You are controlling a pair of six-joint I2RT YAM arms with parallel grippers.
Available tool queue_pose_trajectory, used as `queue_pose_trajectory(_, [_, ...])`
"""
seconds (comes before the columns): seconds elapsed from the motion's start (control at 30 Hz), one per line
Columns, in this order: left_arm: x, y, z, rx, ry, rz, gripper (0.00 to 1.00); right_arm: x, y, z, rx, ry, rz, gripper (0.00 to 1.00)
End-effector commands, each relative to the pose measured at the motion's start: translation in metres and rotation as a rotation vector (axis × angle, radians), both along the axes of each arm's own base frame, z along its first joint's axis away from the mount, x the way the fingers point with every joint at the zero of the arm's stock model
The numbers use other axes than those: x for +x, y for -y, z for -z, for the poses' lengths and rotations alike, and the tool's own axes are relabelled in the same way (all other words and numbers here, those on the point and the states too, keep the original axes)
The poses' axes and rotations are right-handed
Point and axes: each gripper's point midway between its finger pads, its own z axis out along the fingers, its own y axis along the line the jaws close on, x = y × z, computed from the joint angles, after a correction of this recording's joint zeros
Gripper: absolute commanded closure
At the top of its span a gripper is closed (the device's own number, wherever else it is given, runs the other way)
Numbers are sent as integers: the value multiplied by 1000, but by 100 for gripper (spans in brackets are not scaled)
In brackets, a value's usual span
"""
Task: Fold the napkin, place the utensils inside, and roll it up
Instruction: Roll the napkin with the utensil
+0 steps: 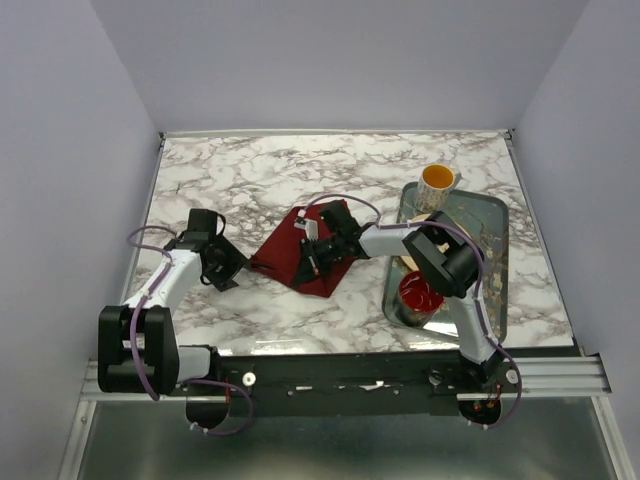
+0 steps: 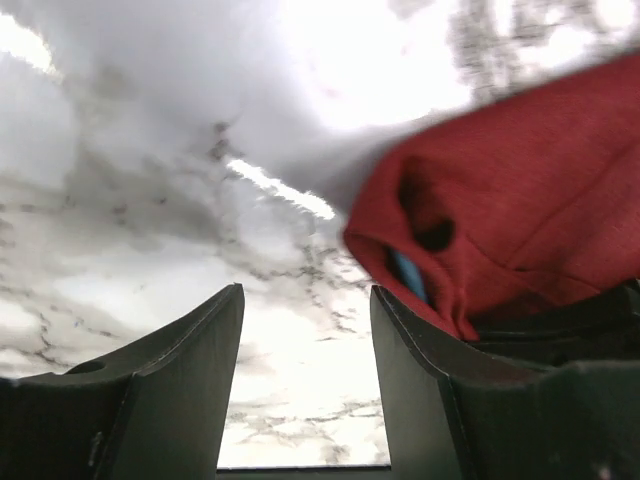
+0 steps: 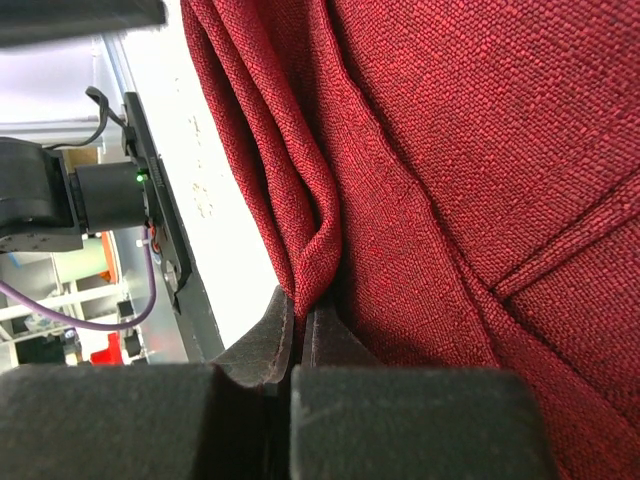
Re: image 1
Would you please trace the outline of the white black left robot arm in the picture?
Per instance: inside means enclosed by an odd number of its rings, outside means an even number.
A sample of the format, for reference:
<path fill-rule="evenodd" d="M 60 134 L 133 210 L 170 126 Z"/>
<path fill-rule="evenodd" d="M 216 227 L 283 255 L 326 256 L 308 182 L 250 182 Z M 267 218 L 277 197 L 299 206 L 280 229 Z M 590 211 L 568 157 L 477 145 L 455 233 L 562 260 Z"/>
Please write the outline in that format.
<path fill-rule="evenodd" d="M 188 234 L 165 247 L 128 243 L 162 256 L 157 269 L 124 304 L 106 306 L 98 320 L 98 385 L 107 393 L 145 393 L 157 401 L 184 383 L 201 395 L 222 380 L 209 345 L 180 346 L 173 314 L 193 286 L 220 292 L 237 286 L 234 277 L 248 259 L 224 236 Z"/>

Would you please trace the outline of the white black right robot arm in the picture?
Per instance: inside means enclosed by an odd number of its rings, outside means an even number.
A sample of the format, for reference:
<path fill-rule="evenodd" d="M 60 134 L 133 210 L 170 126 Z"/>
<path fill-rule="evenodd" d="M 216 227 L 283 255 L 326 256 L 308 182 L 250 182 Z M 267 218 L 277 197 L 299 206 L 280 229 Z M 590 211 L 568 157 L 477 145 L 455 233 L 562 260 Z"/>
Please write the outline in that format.
<path fill-rule="evenodd" d="M 319 225 L 302 210 L 291 225 L 304 232 L 299 242 L 300 260 L 293 284 L 307 284 L 329 272 L 342 259 L 409 256 L 422 278 L 444 297 L 452 310 L 460 351 L 460 379 L 469 390 L 480 392 L 496 380 L 505 359 L 490 330 L 482 295 L 484 255 L 446 213 L 394 225 L 359 224 L 339 202 L 320 212 L 329 236 L 319 238 Z"/>

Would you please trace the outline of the dark red cloth napkin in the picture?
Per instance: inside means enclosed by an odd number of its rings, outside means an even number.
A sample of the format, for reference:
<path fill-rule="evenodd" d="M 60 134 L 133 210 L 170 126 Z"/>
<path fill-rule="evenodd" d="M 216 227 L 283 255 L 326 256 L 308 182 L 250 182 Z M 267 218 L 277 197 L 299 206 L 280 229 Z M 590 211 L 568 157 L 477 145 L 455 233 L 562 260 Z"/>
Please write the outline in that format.
<path fill-rule="evenodd" d="M 329 298 L 346 275 L 354 258 L 332 262 L 327 273 L 319 277 L 312 274 L 309 282 L 296 284 L 294 276 L 302 259 L 300 241 L 305 232 L 294 226 L 303 206 L 293 207 L 267 240 L 250 257 L 250 270 L 265 275 L 282 285 L 305 295 Z"/>

